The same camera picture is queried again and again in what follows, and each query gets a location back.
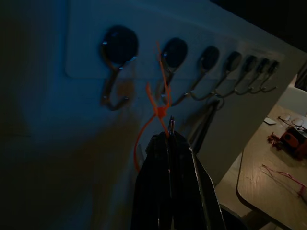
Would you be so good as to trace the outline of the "orange and black toy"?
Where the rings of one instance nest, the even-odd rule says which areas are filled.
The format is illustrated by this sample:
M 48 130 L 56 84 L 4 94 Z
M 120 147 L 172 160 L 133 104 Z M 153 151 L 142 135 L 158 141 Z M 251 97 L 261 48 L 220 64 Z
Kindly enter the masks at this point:
M 280 138 L 290 155 L 298 160 L 307 157 L 307 129 L 288 128 Z

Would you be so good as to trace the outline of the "wooden table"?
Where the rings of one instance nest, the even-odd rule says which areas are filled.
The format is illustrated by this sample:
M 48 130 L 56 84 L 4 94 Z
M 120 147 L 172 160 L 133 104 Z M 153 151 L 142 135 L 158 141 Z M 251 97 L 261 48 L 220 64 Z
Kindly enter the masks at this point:
M 307 203 L 299 197 L 300 185 L 307 186 L 307 159 L 296 160 L 267 142 L 280 137 L 287 124 L 279 116 L 289 114 L 307 125 L 307 118 L 276 105 L 268 113 L 277 124 L 262 123 L 242 152 L 236 194 L 242 204 L 284 230 L 307 230 Z

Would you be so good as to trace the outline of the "silver key with orange tie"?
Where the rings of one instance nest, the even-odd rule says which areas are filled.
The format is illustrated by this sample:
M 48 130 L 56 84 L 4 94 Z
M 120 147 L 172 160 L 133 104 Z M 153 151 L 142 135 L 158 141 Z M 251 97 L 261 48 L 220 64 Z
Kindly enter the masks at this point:
M 156 42 L 156 45 L 157 45 L 157 50 L 158 50 L 157 60 L 159 62 L 161 73 L 162 73 L 162 76 L 163 76 L 165 92 L 166 92 L 166 95 L 167 95 L 167 102 L 166 102 L 166 105 L 158 107 L 157 104 L 156 104 L 155 99 L 153 98 L 153 96 L 151 94 L 150 84 L 146 83 L 145 91 L 146 91 L 146 94 L 147 94 L 148 99 L 150 101 L 150 104 L 151 104 L 151 106 L 153 108 L 154 114 L 142 126 L 141 130 L 138 133 L 138 136 L 137 136 L 137 139 L 136 139 L 136 142 L 135 142 L 135 145 L 134 145 L 134 149 L 133 149 L 133 163 L 134 163 L 134 166 L 135 166 L 135 169 L 137 170 L 137 172 L 139 172 L 140 169 L 141 169 L 141 167 L 139 165 L 139 162 L 138 162 L 138 159 L 137 159 L 137 146 L 138 146 L 139 140 L 140 140 L 144 130 L 154 120 L 155 117 L 157 117 L 159 119 L 159 121 L 160 121 L 160 123 L 161 123 L 161 125 L 162 125 L 162 127 L 164 129 L 166 137 L 167 138 L 169 137 L 168 130 L 167 130 L 166 125 L 164 123 L 164 117 L 167 115 L 167 111 L 168 111 L 168 109 L 170 107 L 171 96 L 170 96 L 170 89 L 167 86 L 167 82 L 166 82 L 166 75 L 165 75 L 165 71 L 164 71 L 164 67 L 163 67 L 163 63 L 162 63 L 162 57 L 161 57 L 162 52 L 161 52 L 160 44 L 159 44 L 158 41 Z

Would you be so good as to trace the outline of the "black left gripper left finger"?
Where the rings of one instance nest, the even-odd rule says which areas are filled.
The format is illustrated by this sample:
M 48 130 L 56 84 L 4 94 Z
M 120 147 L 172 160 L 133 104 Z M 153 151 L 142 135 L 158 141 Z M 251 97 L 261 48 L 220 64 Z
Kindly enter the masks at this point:
M 137 175 L 130 230 L 170 230 L 173 213 L 165 133 L 152 136 Z

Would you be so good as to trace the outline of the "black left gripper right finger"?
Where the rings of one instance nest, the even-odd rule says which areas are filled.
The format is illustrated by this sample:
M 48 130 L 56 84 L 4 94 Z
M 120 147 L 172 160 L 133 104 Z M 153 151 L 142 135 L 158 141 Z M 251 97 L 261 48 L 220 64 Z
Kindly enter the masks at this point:
M 226 230 L 213 182 L 179 133 L 169 137 L 172 153 L 176 230 Z

